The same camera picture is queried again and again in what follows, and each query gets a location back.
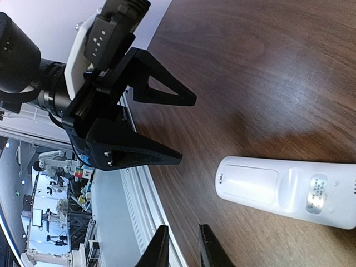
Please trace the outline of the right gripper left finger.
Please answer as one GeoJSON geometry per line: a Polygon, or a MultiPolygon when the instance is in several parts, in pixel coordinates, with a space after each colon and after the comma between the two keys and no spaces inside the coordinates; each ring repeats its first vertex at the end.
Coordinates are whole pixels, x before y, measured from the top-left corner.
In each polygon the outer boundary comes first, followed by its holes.
{"type": "Polygon", "coordinates": [[[160,225],[135,267],[169,266],[169,227],[160,225]]]}

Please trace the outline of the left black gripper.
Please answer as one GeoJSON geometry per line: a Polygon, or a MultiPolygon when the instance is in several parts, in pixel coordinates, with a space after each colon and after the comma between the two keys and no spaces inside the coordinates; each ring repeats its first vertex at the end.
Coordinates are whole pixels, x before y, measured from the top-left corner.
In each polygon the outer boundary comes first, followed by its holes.
{"type": "Polygon", "coordinates": [[[63,115],[75,151],[103,171],[179,164],[181,153],[131,130],[127,109],[119,104],[128,87],[141,103],[194,106],[197,100],[147,50],[117,52],[108,72],[90,75],[63,115]]]}

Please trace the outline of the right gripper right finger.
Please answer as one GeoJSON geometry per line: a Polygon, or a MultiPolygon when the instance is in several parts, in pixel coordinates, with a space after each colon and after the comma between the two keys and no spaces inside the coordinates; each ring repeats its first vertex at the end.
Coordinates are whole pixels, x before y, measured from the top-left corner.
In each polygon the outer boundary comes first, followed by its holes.
{"type": "Polygon", "coordinates": [[[199,225],[200,266],[235,267],[208,224],[199,225]]]}

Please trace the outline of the white remote control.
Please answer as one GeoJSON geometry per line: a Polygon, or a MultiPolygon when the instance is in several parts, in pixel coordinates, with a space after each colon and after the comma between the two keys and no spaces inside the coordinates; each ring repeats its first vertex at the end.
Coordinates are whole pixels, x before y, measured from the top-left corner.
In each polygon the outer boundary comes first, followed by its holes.
{"type": "Polygon", "coordinates": [[[215,189],[240,205],[355,228],[355,164],[227,156],[218,165],[215,189]]]}

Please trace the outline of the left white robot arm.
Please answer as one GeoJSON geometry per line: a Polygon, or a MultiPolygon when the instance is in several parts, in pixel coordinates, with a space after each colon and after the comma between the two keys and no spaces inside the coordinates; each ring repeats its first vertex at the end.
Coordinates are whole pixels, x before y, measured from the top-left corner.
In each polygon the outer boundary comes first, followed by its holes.
{"type": "Polygon", "coordinates": [[[111,171],[141,165],[176,165],[182,154],[135,132],[119,99],[133,89],[137,102],[193,106],[196,95],[152,54],[132,47],[134,30],[147,8],[105,8],[85,42],[84,83],[69,97],[65,64],[41,57],[39,48],[1,13],[1,110],[19,112],[23,103],[48,111],[76,152],[92,167],[111,171]]]}

